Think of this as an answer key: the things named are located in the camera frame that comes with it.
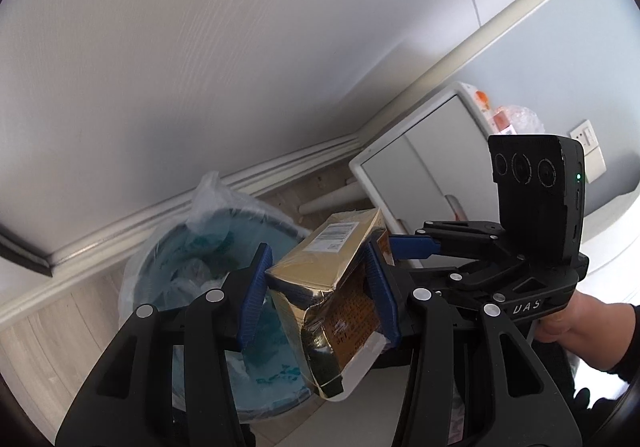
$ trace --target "orange object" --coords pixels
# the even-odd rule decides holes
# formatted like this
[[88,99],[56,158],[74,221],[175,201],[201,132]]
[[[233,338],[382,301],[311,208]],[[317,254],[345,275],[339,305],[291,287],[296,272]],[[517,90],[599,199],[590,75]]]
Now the orange object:
[[484,107],[484,109],[488,110],[489,107],[489,97],[487,96],[486,93],[478,90],[476,91],[476,98],[478,99],[479,103],[482,104],[482,107]]

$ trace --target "light switch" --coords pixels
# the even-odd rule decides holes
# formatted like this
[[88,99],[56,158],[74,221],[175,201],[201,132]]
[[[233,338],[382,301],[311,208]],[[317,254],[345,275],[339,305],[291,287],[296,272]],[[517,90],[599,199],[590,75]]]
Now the light switch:
[[587,175],[587,182],[597,180],[607,170],[602,156],[600,144],[593,131],[593,126],[589,120],[585,120],[571,133],[571,138],[575,138],[582,144],[584,149],[584,173]]
[[582,144],[584,154],[591,153],[591,151],[595,150],[599,146],[596,133],[593,131],[593,126],[589,120],[585,120],[581,123],[580,126],[570,133],[570,135],[571,138],[575,138],[575,140]]
[[599,146],[584,157],[584,173],[587,175],[587,182],[597,180],[606,170],[607,166]]

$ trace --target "baseboard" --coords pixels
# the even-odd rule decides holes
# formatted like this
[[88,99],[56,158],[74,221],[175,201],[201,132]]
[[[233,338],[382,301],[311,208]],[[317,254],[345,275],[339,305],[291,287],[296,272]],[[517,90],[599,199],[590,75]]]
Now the baseboard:
[[[356,135],[335,138],[249,167],[222,180],[229,187],[260,196],[361,150]],[[0,306],[0,330],[28,316],[113,265],[126,261],[165,220],[185,214],[191,193],[180,194],[108,225],[48,257],[53,277]]]
[[467,62],[489,48],[548,1],[515,0],[467,37],[364,124],[358,132],[363,146],[370,144],[395,122],[405,117]]

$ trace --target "gold box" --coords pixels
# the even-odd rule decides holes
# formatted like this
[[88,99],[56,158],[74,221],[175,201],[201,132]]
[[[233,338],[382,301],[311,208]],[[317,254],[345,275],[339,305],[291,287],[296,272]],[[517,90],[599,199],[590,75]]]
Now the gold box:
[[392,264],[382,213],[372,209],[332,215],[267,271],[302,376],[328,400],[346,398],[386,345],[366,294],[368,239]]

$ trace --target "white wall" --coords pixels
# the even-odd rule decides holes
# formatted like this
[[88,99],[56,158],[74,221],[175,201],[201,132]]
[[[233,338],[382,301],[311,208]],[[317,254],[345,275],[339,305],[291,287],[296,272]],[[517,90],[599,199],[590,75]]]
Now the white wall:
[[0,257],[0,305],[49,282],[50,277],[27,270]]
[[[477,1],[484,20],[511,0]],[[473,0],[4,0],[0,224],[53,252],[206,170],[354,132],[478,13]]]

